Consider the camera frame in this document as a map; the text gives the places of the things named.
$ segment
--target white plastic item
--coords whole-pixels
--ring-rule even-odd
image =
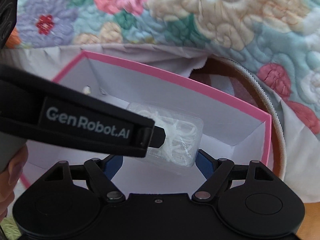
[[[195,164],[203,129],[200,118],[138,103],[130,103],[127,110],[153,119],[166,133],[164,144],[159,149],[149,148],[146,158],[141,160],[177,173],[180,167]]]

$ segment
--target floral quilt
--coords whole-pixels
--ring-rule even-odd
[[[7,47],[131,43],[233,59],[320,138],[320,0],[18,0]]]

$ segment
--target red flower center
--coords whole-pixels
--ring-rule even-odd
[[[54,27],[52,21],[52,15],[41,15],[39,21],[36,23],[36,27],[39,29],[39,34],[48,35],[50,30]]]

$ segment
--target orange flower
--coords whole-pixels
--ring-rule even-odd
[[[9,49],[14,49],[15,46],[19,45],[21,43],[21,40],[19,38],[19,33],[17,31],[17,28],[14,28],[11,35],[9,36],[6,46]]]

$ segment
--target purple flower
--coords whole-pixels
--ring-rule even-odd
[[[74,36],[76,8],[67,9],[69,0],[27,0],[24,13],[17,16],[19,37],[34,48],[69,45]]]

